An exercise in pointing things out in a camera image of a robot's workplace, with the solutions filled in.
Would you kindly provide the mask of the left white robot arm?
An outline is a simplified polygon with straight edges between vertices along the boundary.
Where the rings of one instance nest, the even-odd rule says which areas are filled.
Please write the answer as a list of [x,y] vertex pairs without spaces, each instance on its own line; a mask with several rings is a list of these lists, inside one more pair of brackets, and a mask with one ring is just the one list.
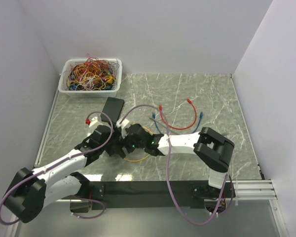
[[17,221],[28,223],[44,207],[67,196],[99,204],[103,214],[106,205],[89,196],[92,192],[90,181],[78,170],[95,162],[103,152],[121,152],[125,132],[122,127],[98,125],[93,133],[65,156],[40,168],[20,169],[0,202],[0,223],[9,224],[1,217],[2,207],[10,210]]

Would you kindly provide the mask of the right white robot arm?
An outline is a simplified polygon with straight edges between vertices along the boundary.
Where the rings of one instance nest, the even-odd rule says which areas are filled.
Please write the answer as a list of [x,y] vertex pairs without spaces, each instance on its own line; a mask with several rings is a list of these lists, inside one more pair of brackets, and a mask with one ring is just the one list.
[[234,143],[210,127],[200,132],[183,135],[150,134],[136,123],[120,122],[125,148],[130,153],[135,148],[143,149],[151,156],[167,154],[197,155],[210,169],[207,191],[218,197],[224,192],[224,178],[232,158]]

